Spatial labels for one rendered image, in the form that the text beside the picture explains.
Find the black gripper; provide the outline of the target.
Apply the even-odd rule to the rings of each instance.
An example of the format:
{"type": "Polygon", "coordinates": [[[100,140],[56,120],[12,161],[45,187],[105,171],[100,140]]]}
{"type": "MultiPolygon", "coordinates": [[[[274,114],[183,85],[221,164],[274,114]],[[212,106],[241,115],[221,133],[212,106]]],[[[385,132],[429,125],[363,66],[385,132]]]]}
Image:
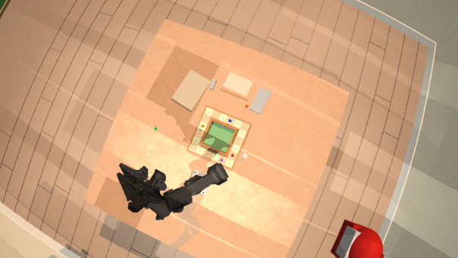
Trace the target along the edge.
{"type": "Polygon", "coordinates": [[[128,203],[128,209],[132,212],[139,212],[142,208],[154,209],[162,201],[162,194],[160,191],[157,192],[158,197],[153,196],[146,190],[149,185],[149,181],[145,182],[149,178],[148,168],[142,166],[141,169],[135,170],[123,163],[119,164],[121,171],[117,173],[118,180],[123,188],[128,203]]]}

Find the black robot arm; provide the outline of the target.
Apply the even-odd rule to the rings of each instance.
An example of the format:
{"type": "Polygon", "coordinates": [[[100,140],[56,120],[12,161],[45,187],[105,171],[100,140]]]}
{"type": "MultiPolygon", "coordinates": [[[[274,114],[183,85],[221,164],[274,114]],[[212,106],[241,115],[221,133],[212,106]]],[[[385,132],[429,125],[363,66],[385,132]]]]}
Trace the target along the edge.
{"type": "MultiPolygon", "coordinates": [[[[167,190],[162,195],[161,203],[156,208],[151,209],[156,214],[155,220],[164,220],[171,212],[181,213],[186,205],[193,202],[193,196],[202,193],[211,184],[219,186],[225,183],[227,178],[229,176],[222,164],[215,163],[208,167],[205,176],[195,175],[188,178],[184,186],[178,187],[175,190],[173,188],[167,190]]],[[[165,173],[156,169],[149,180],[146,190],[153,196],[158,197],[158,191],[165,191],[168,188],[165,181],[165,173]]]]}

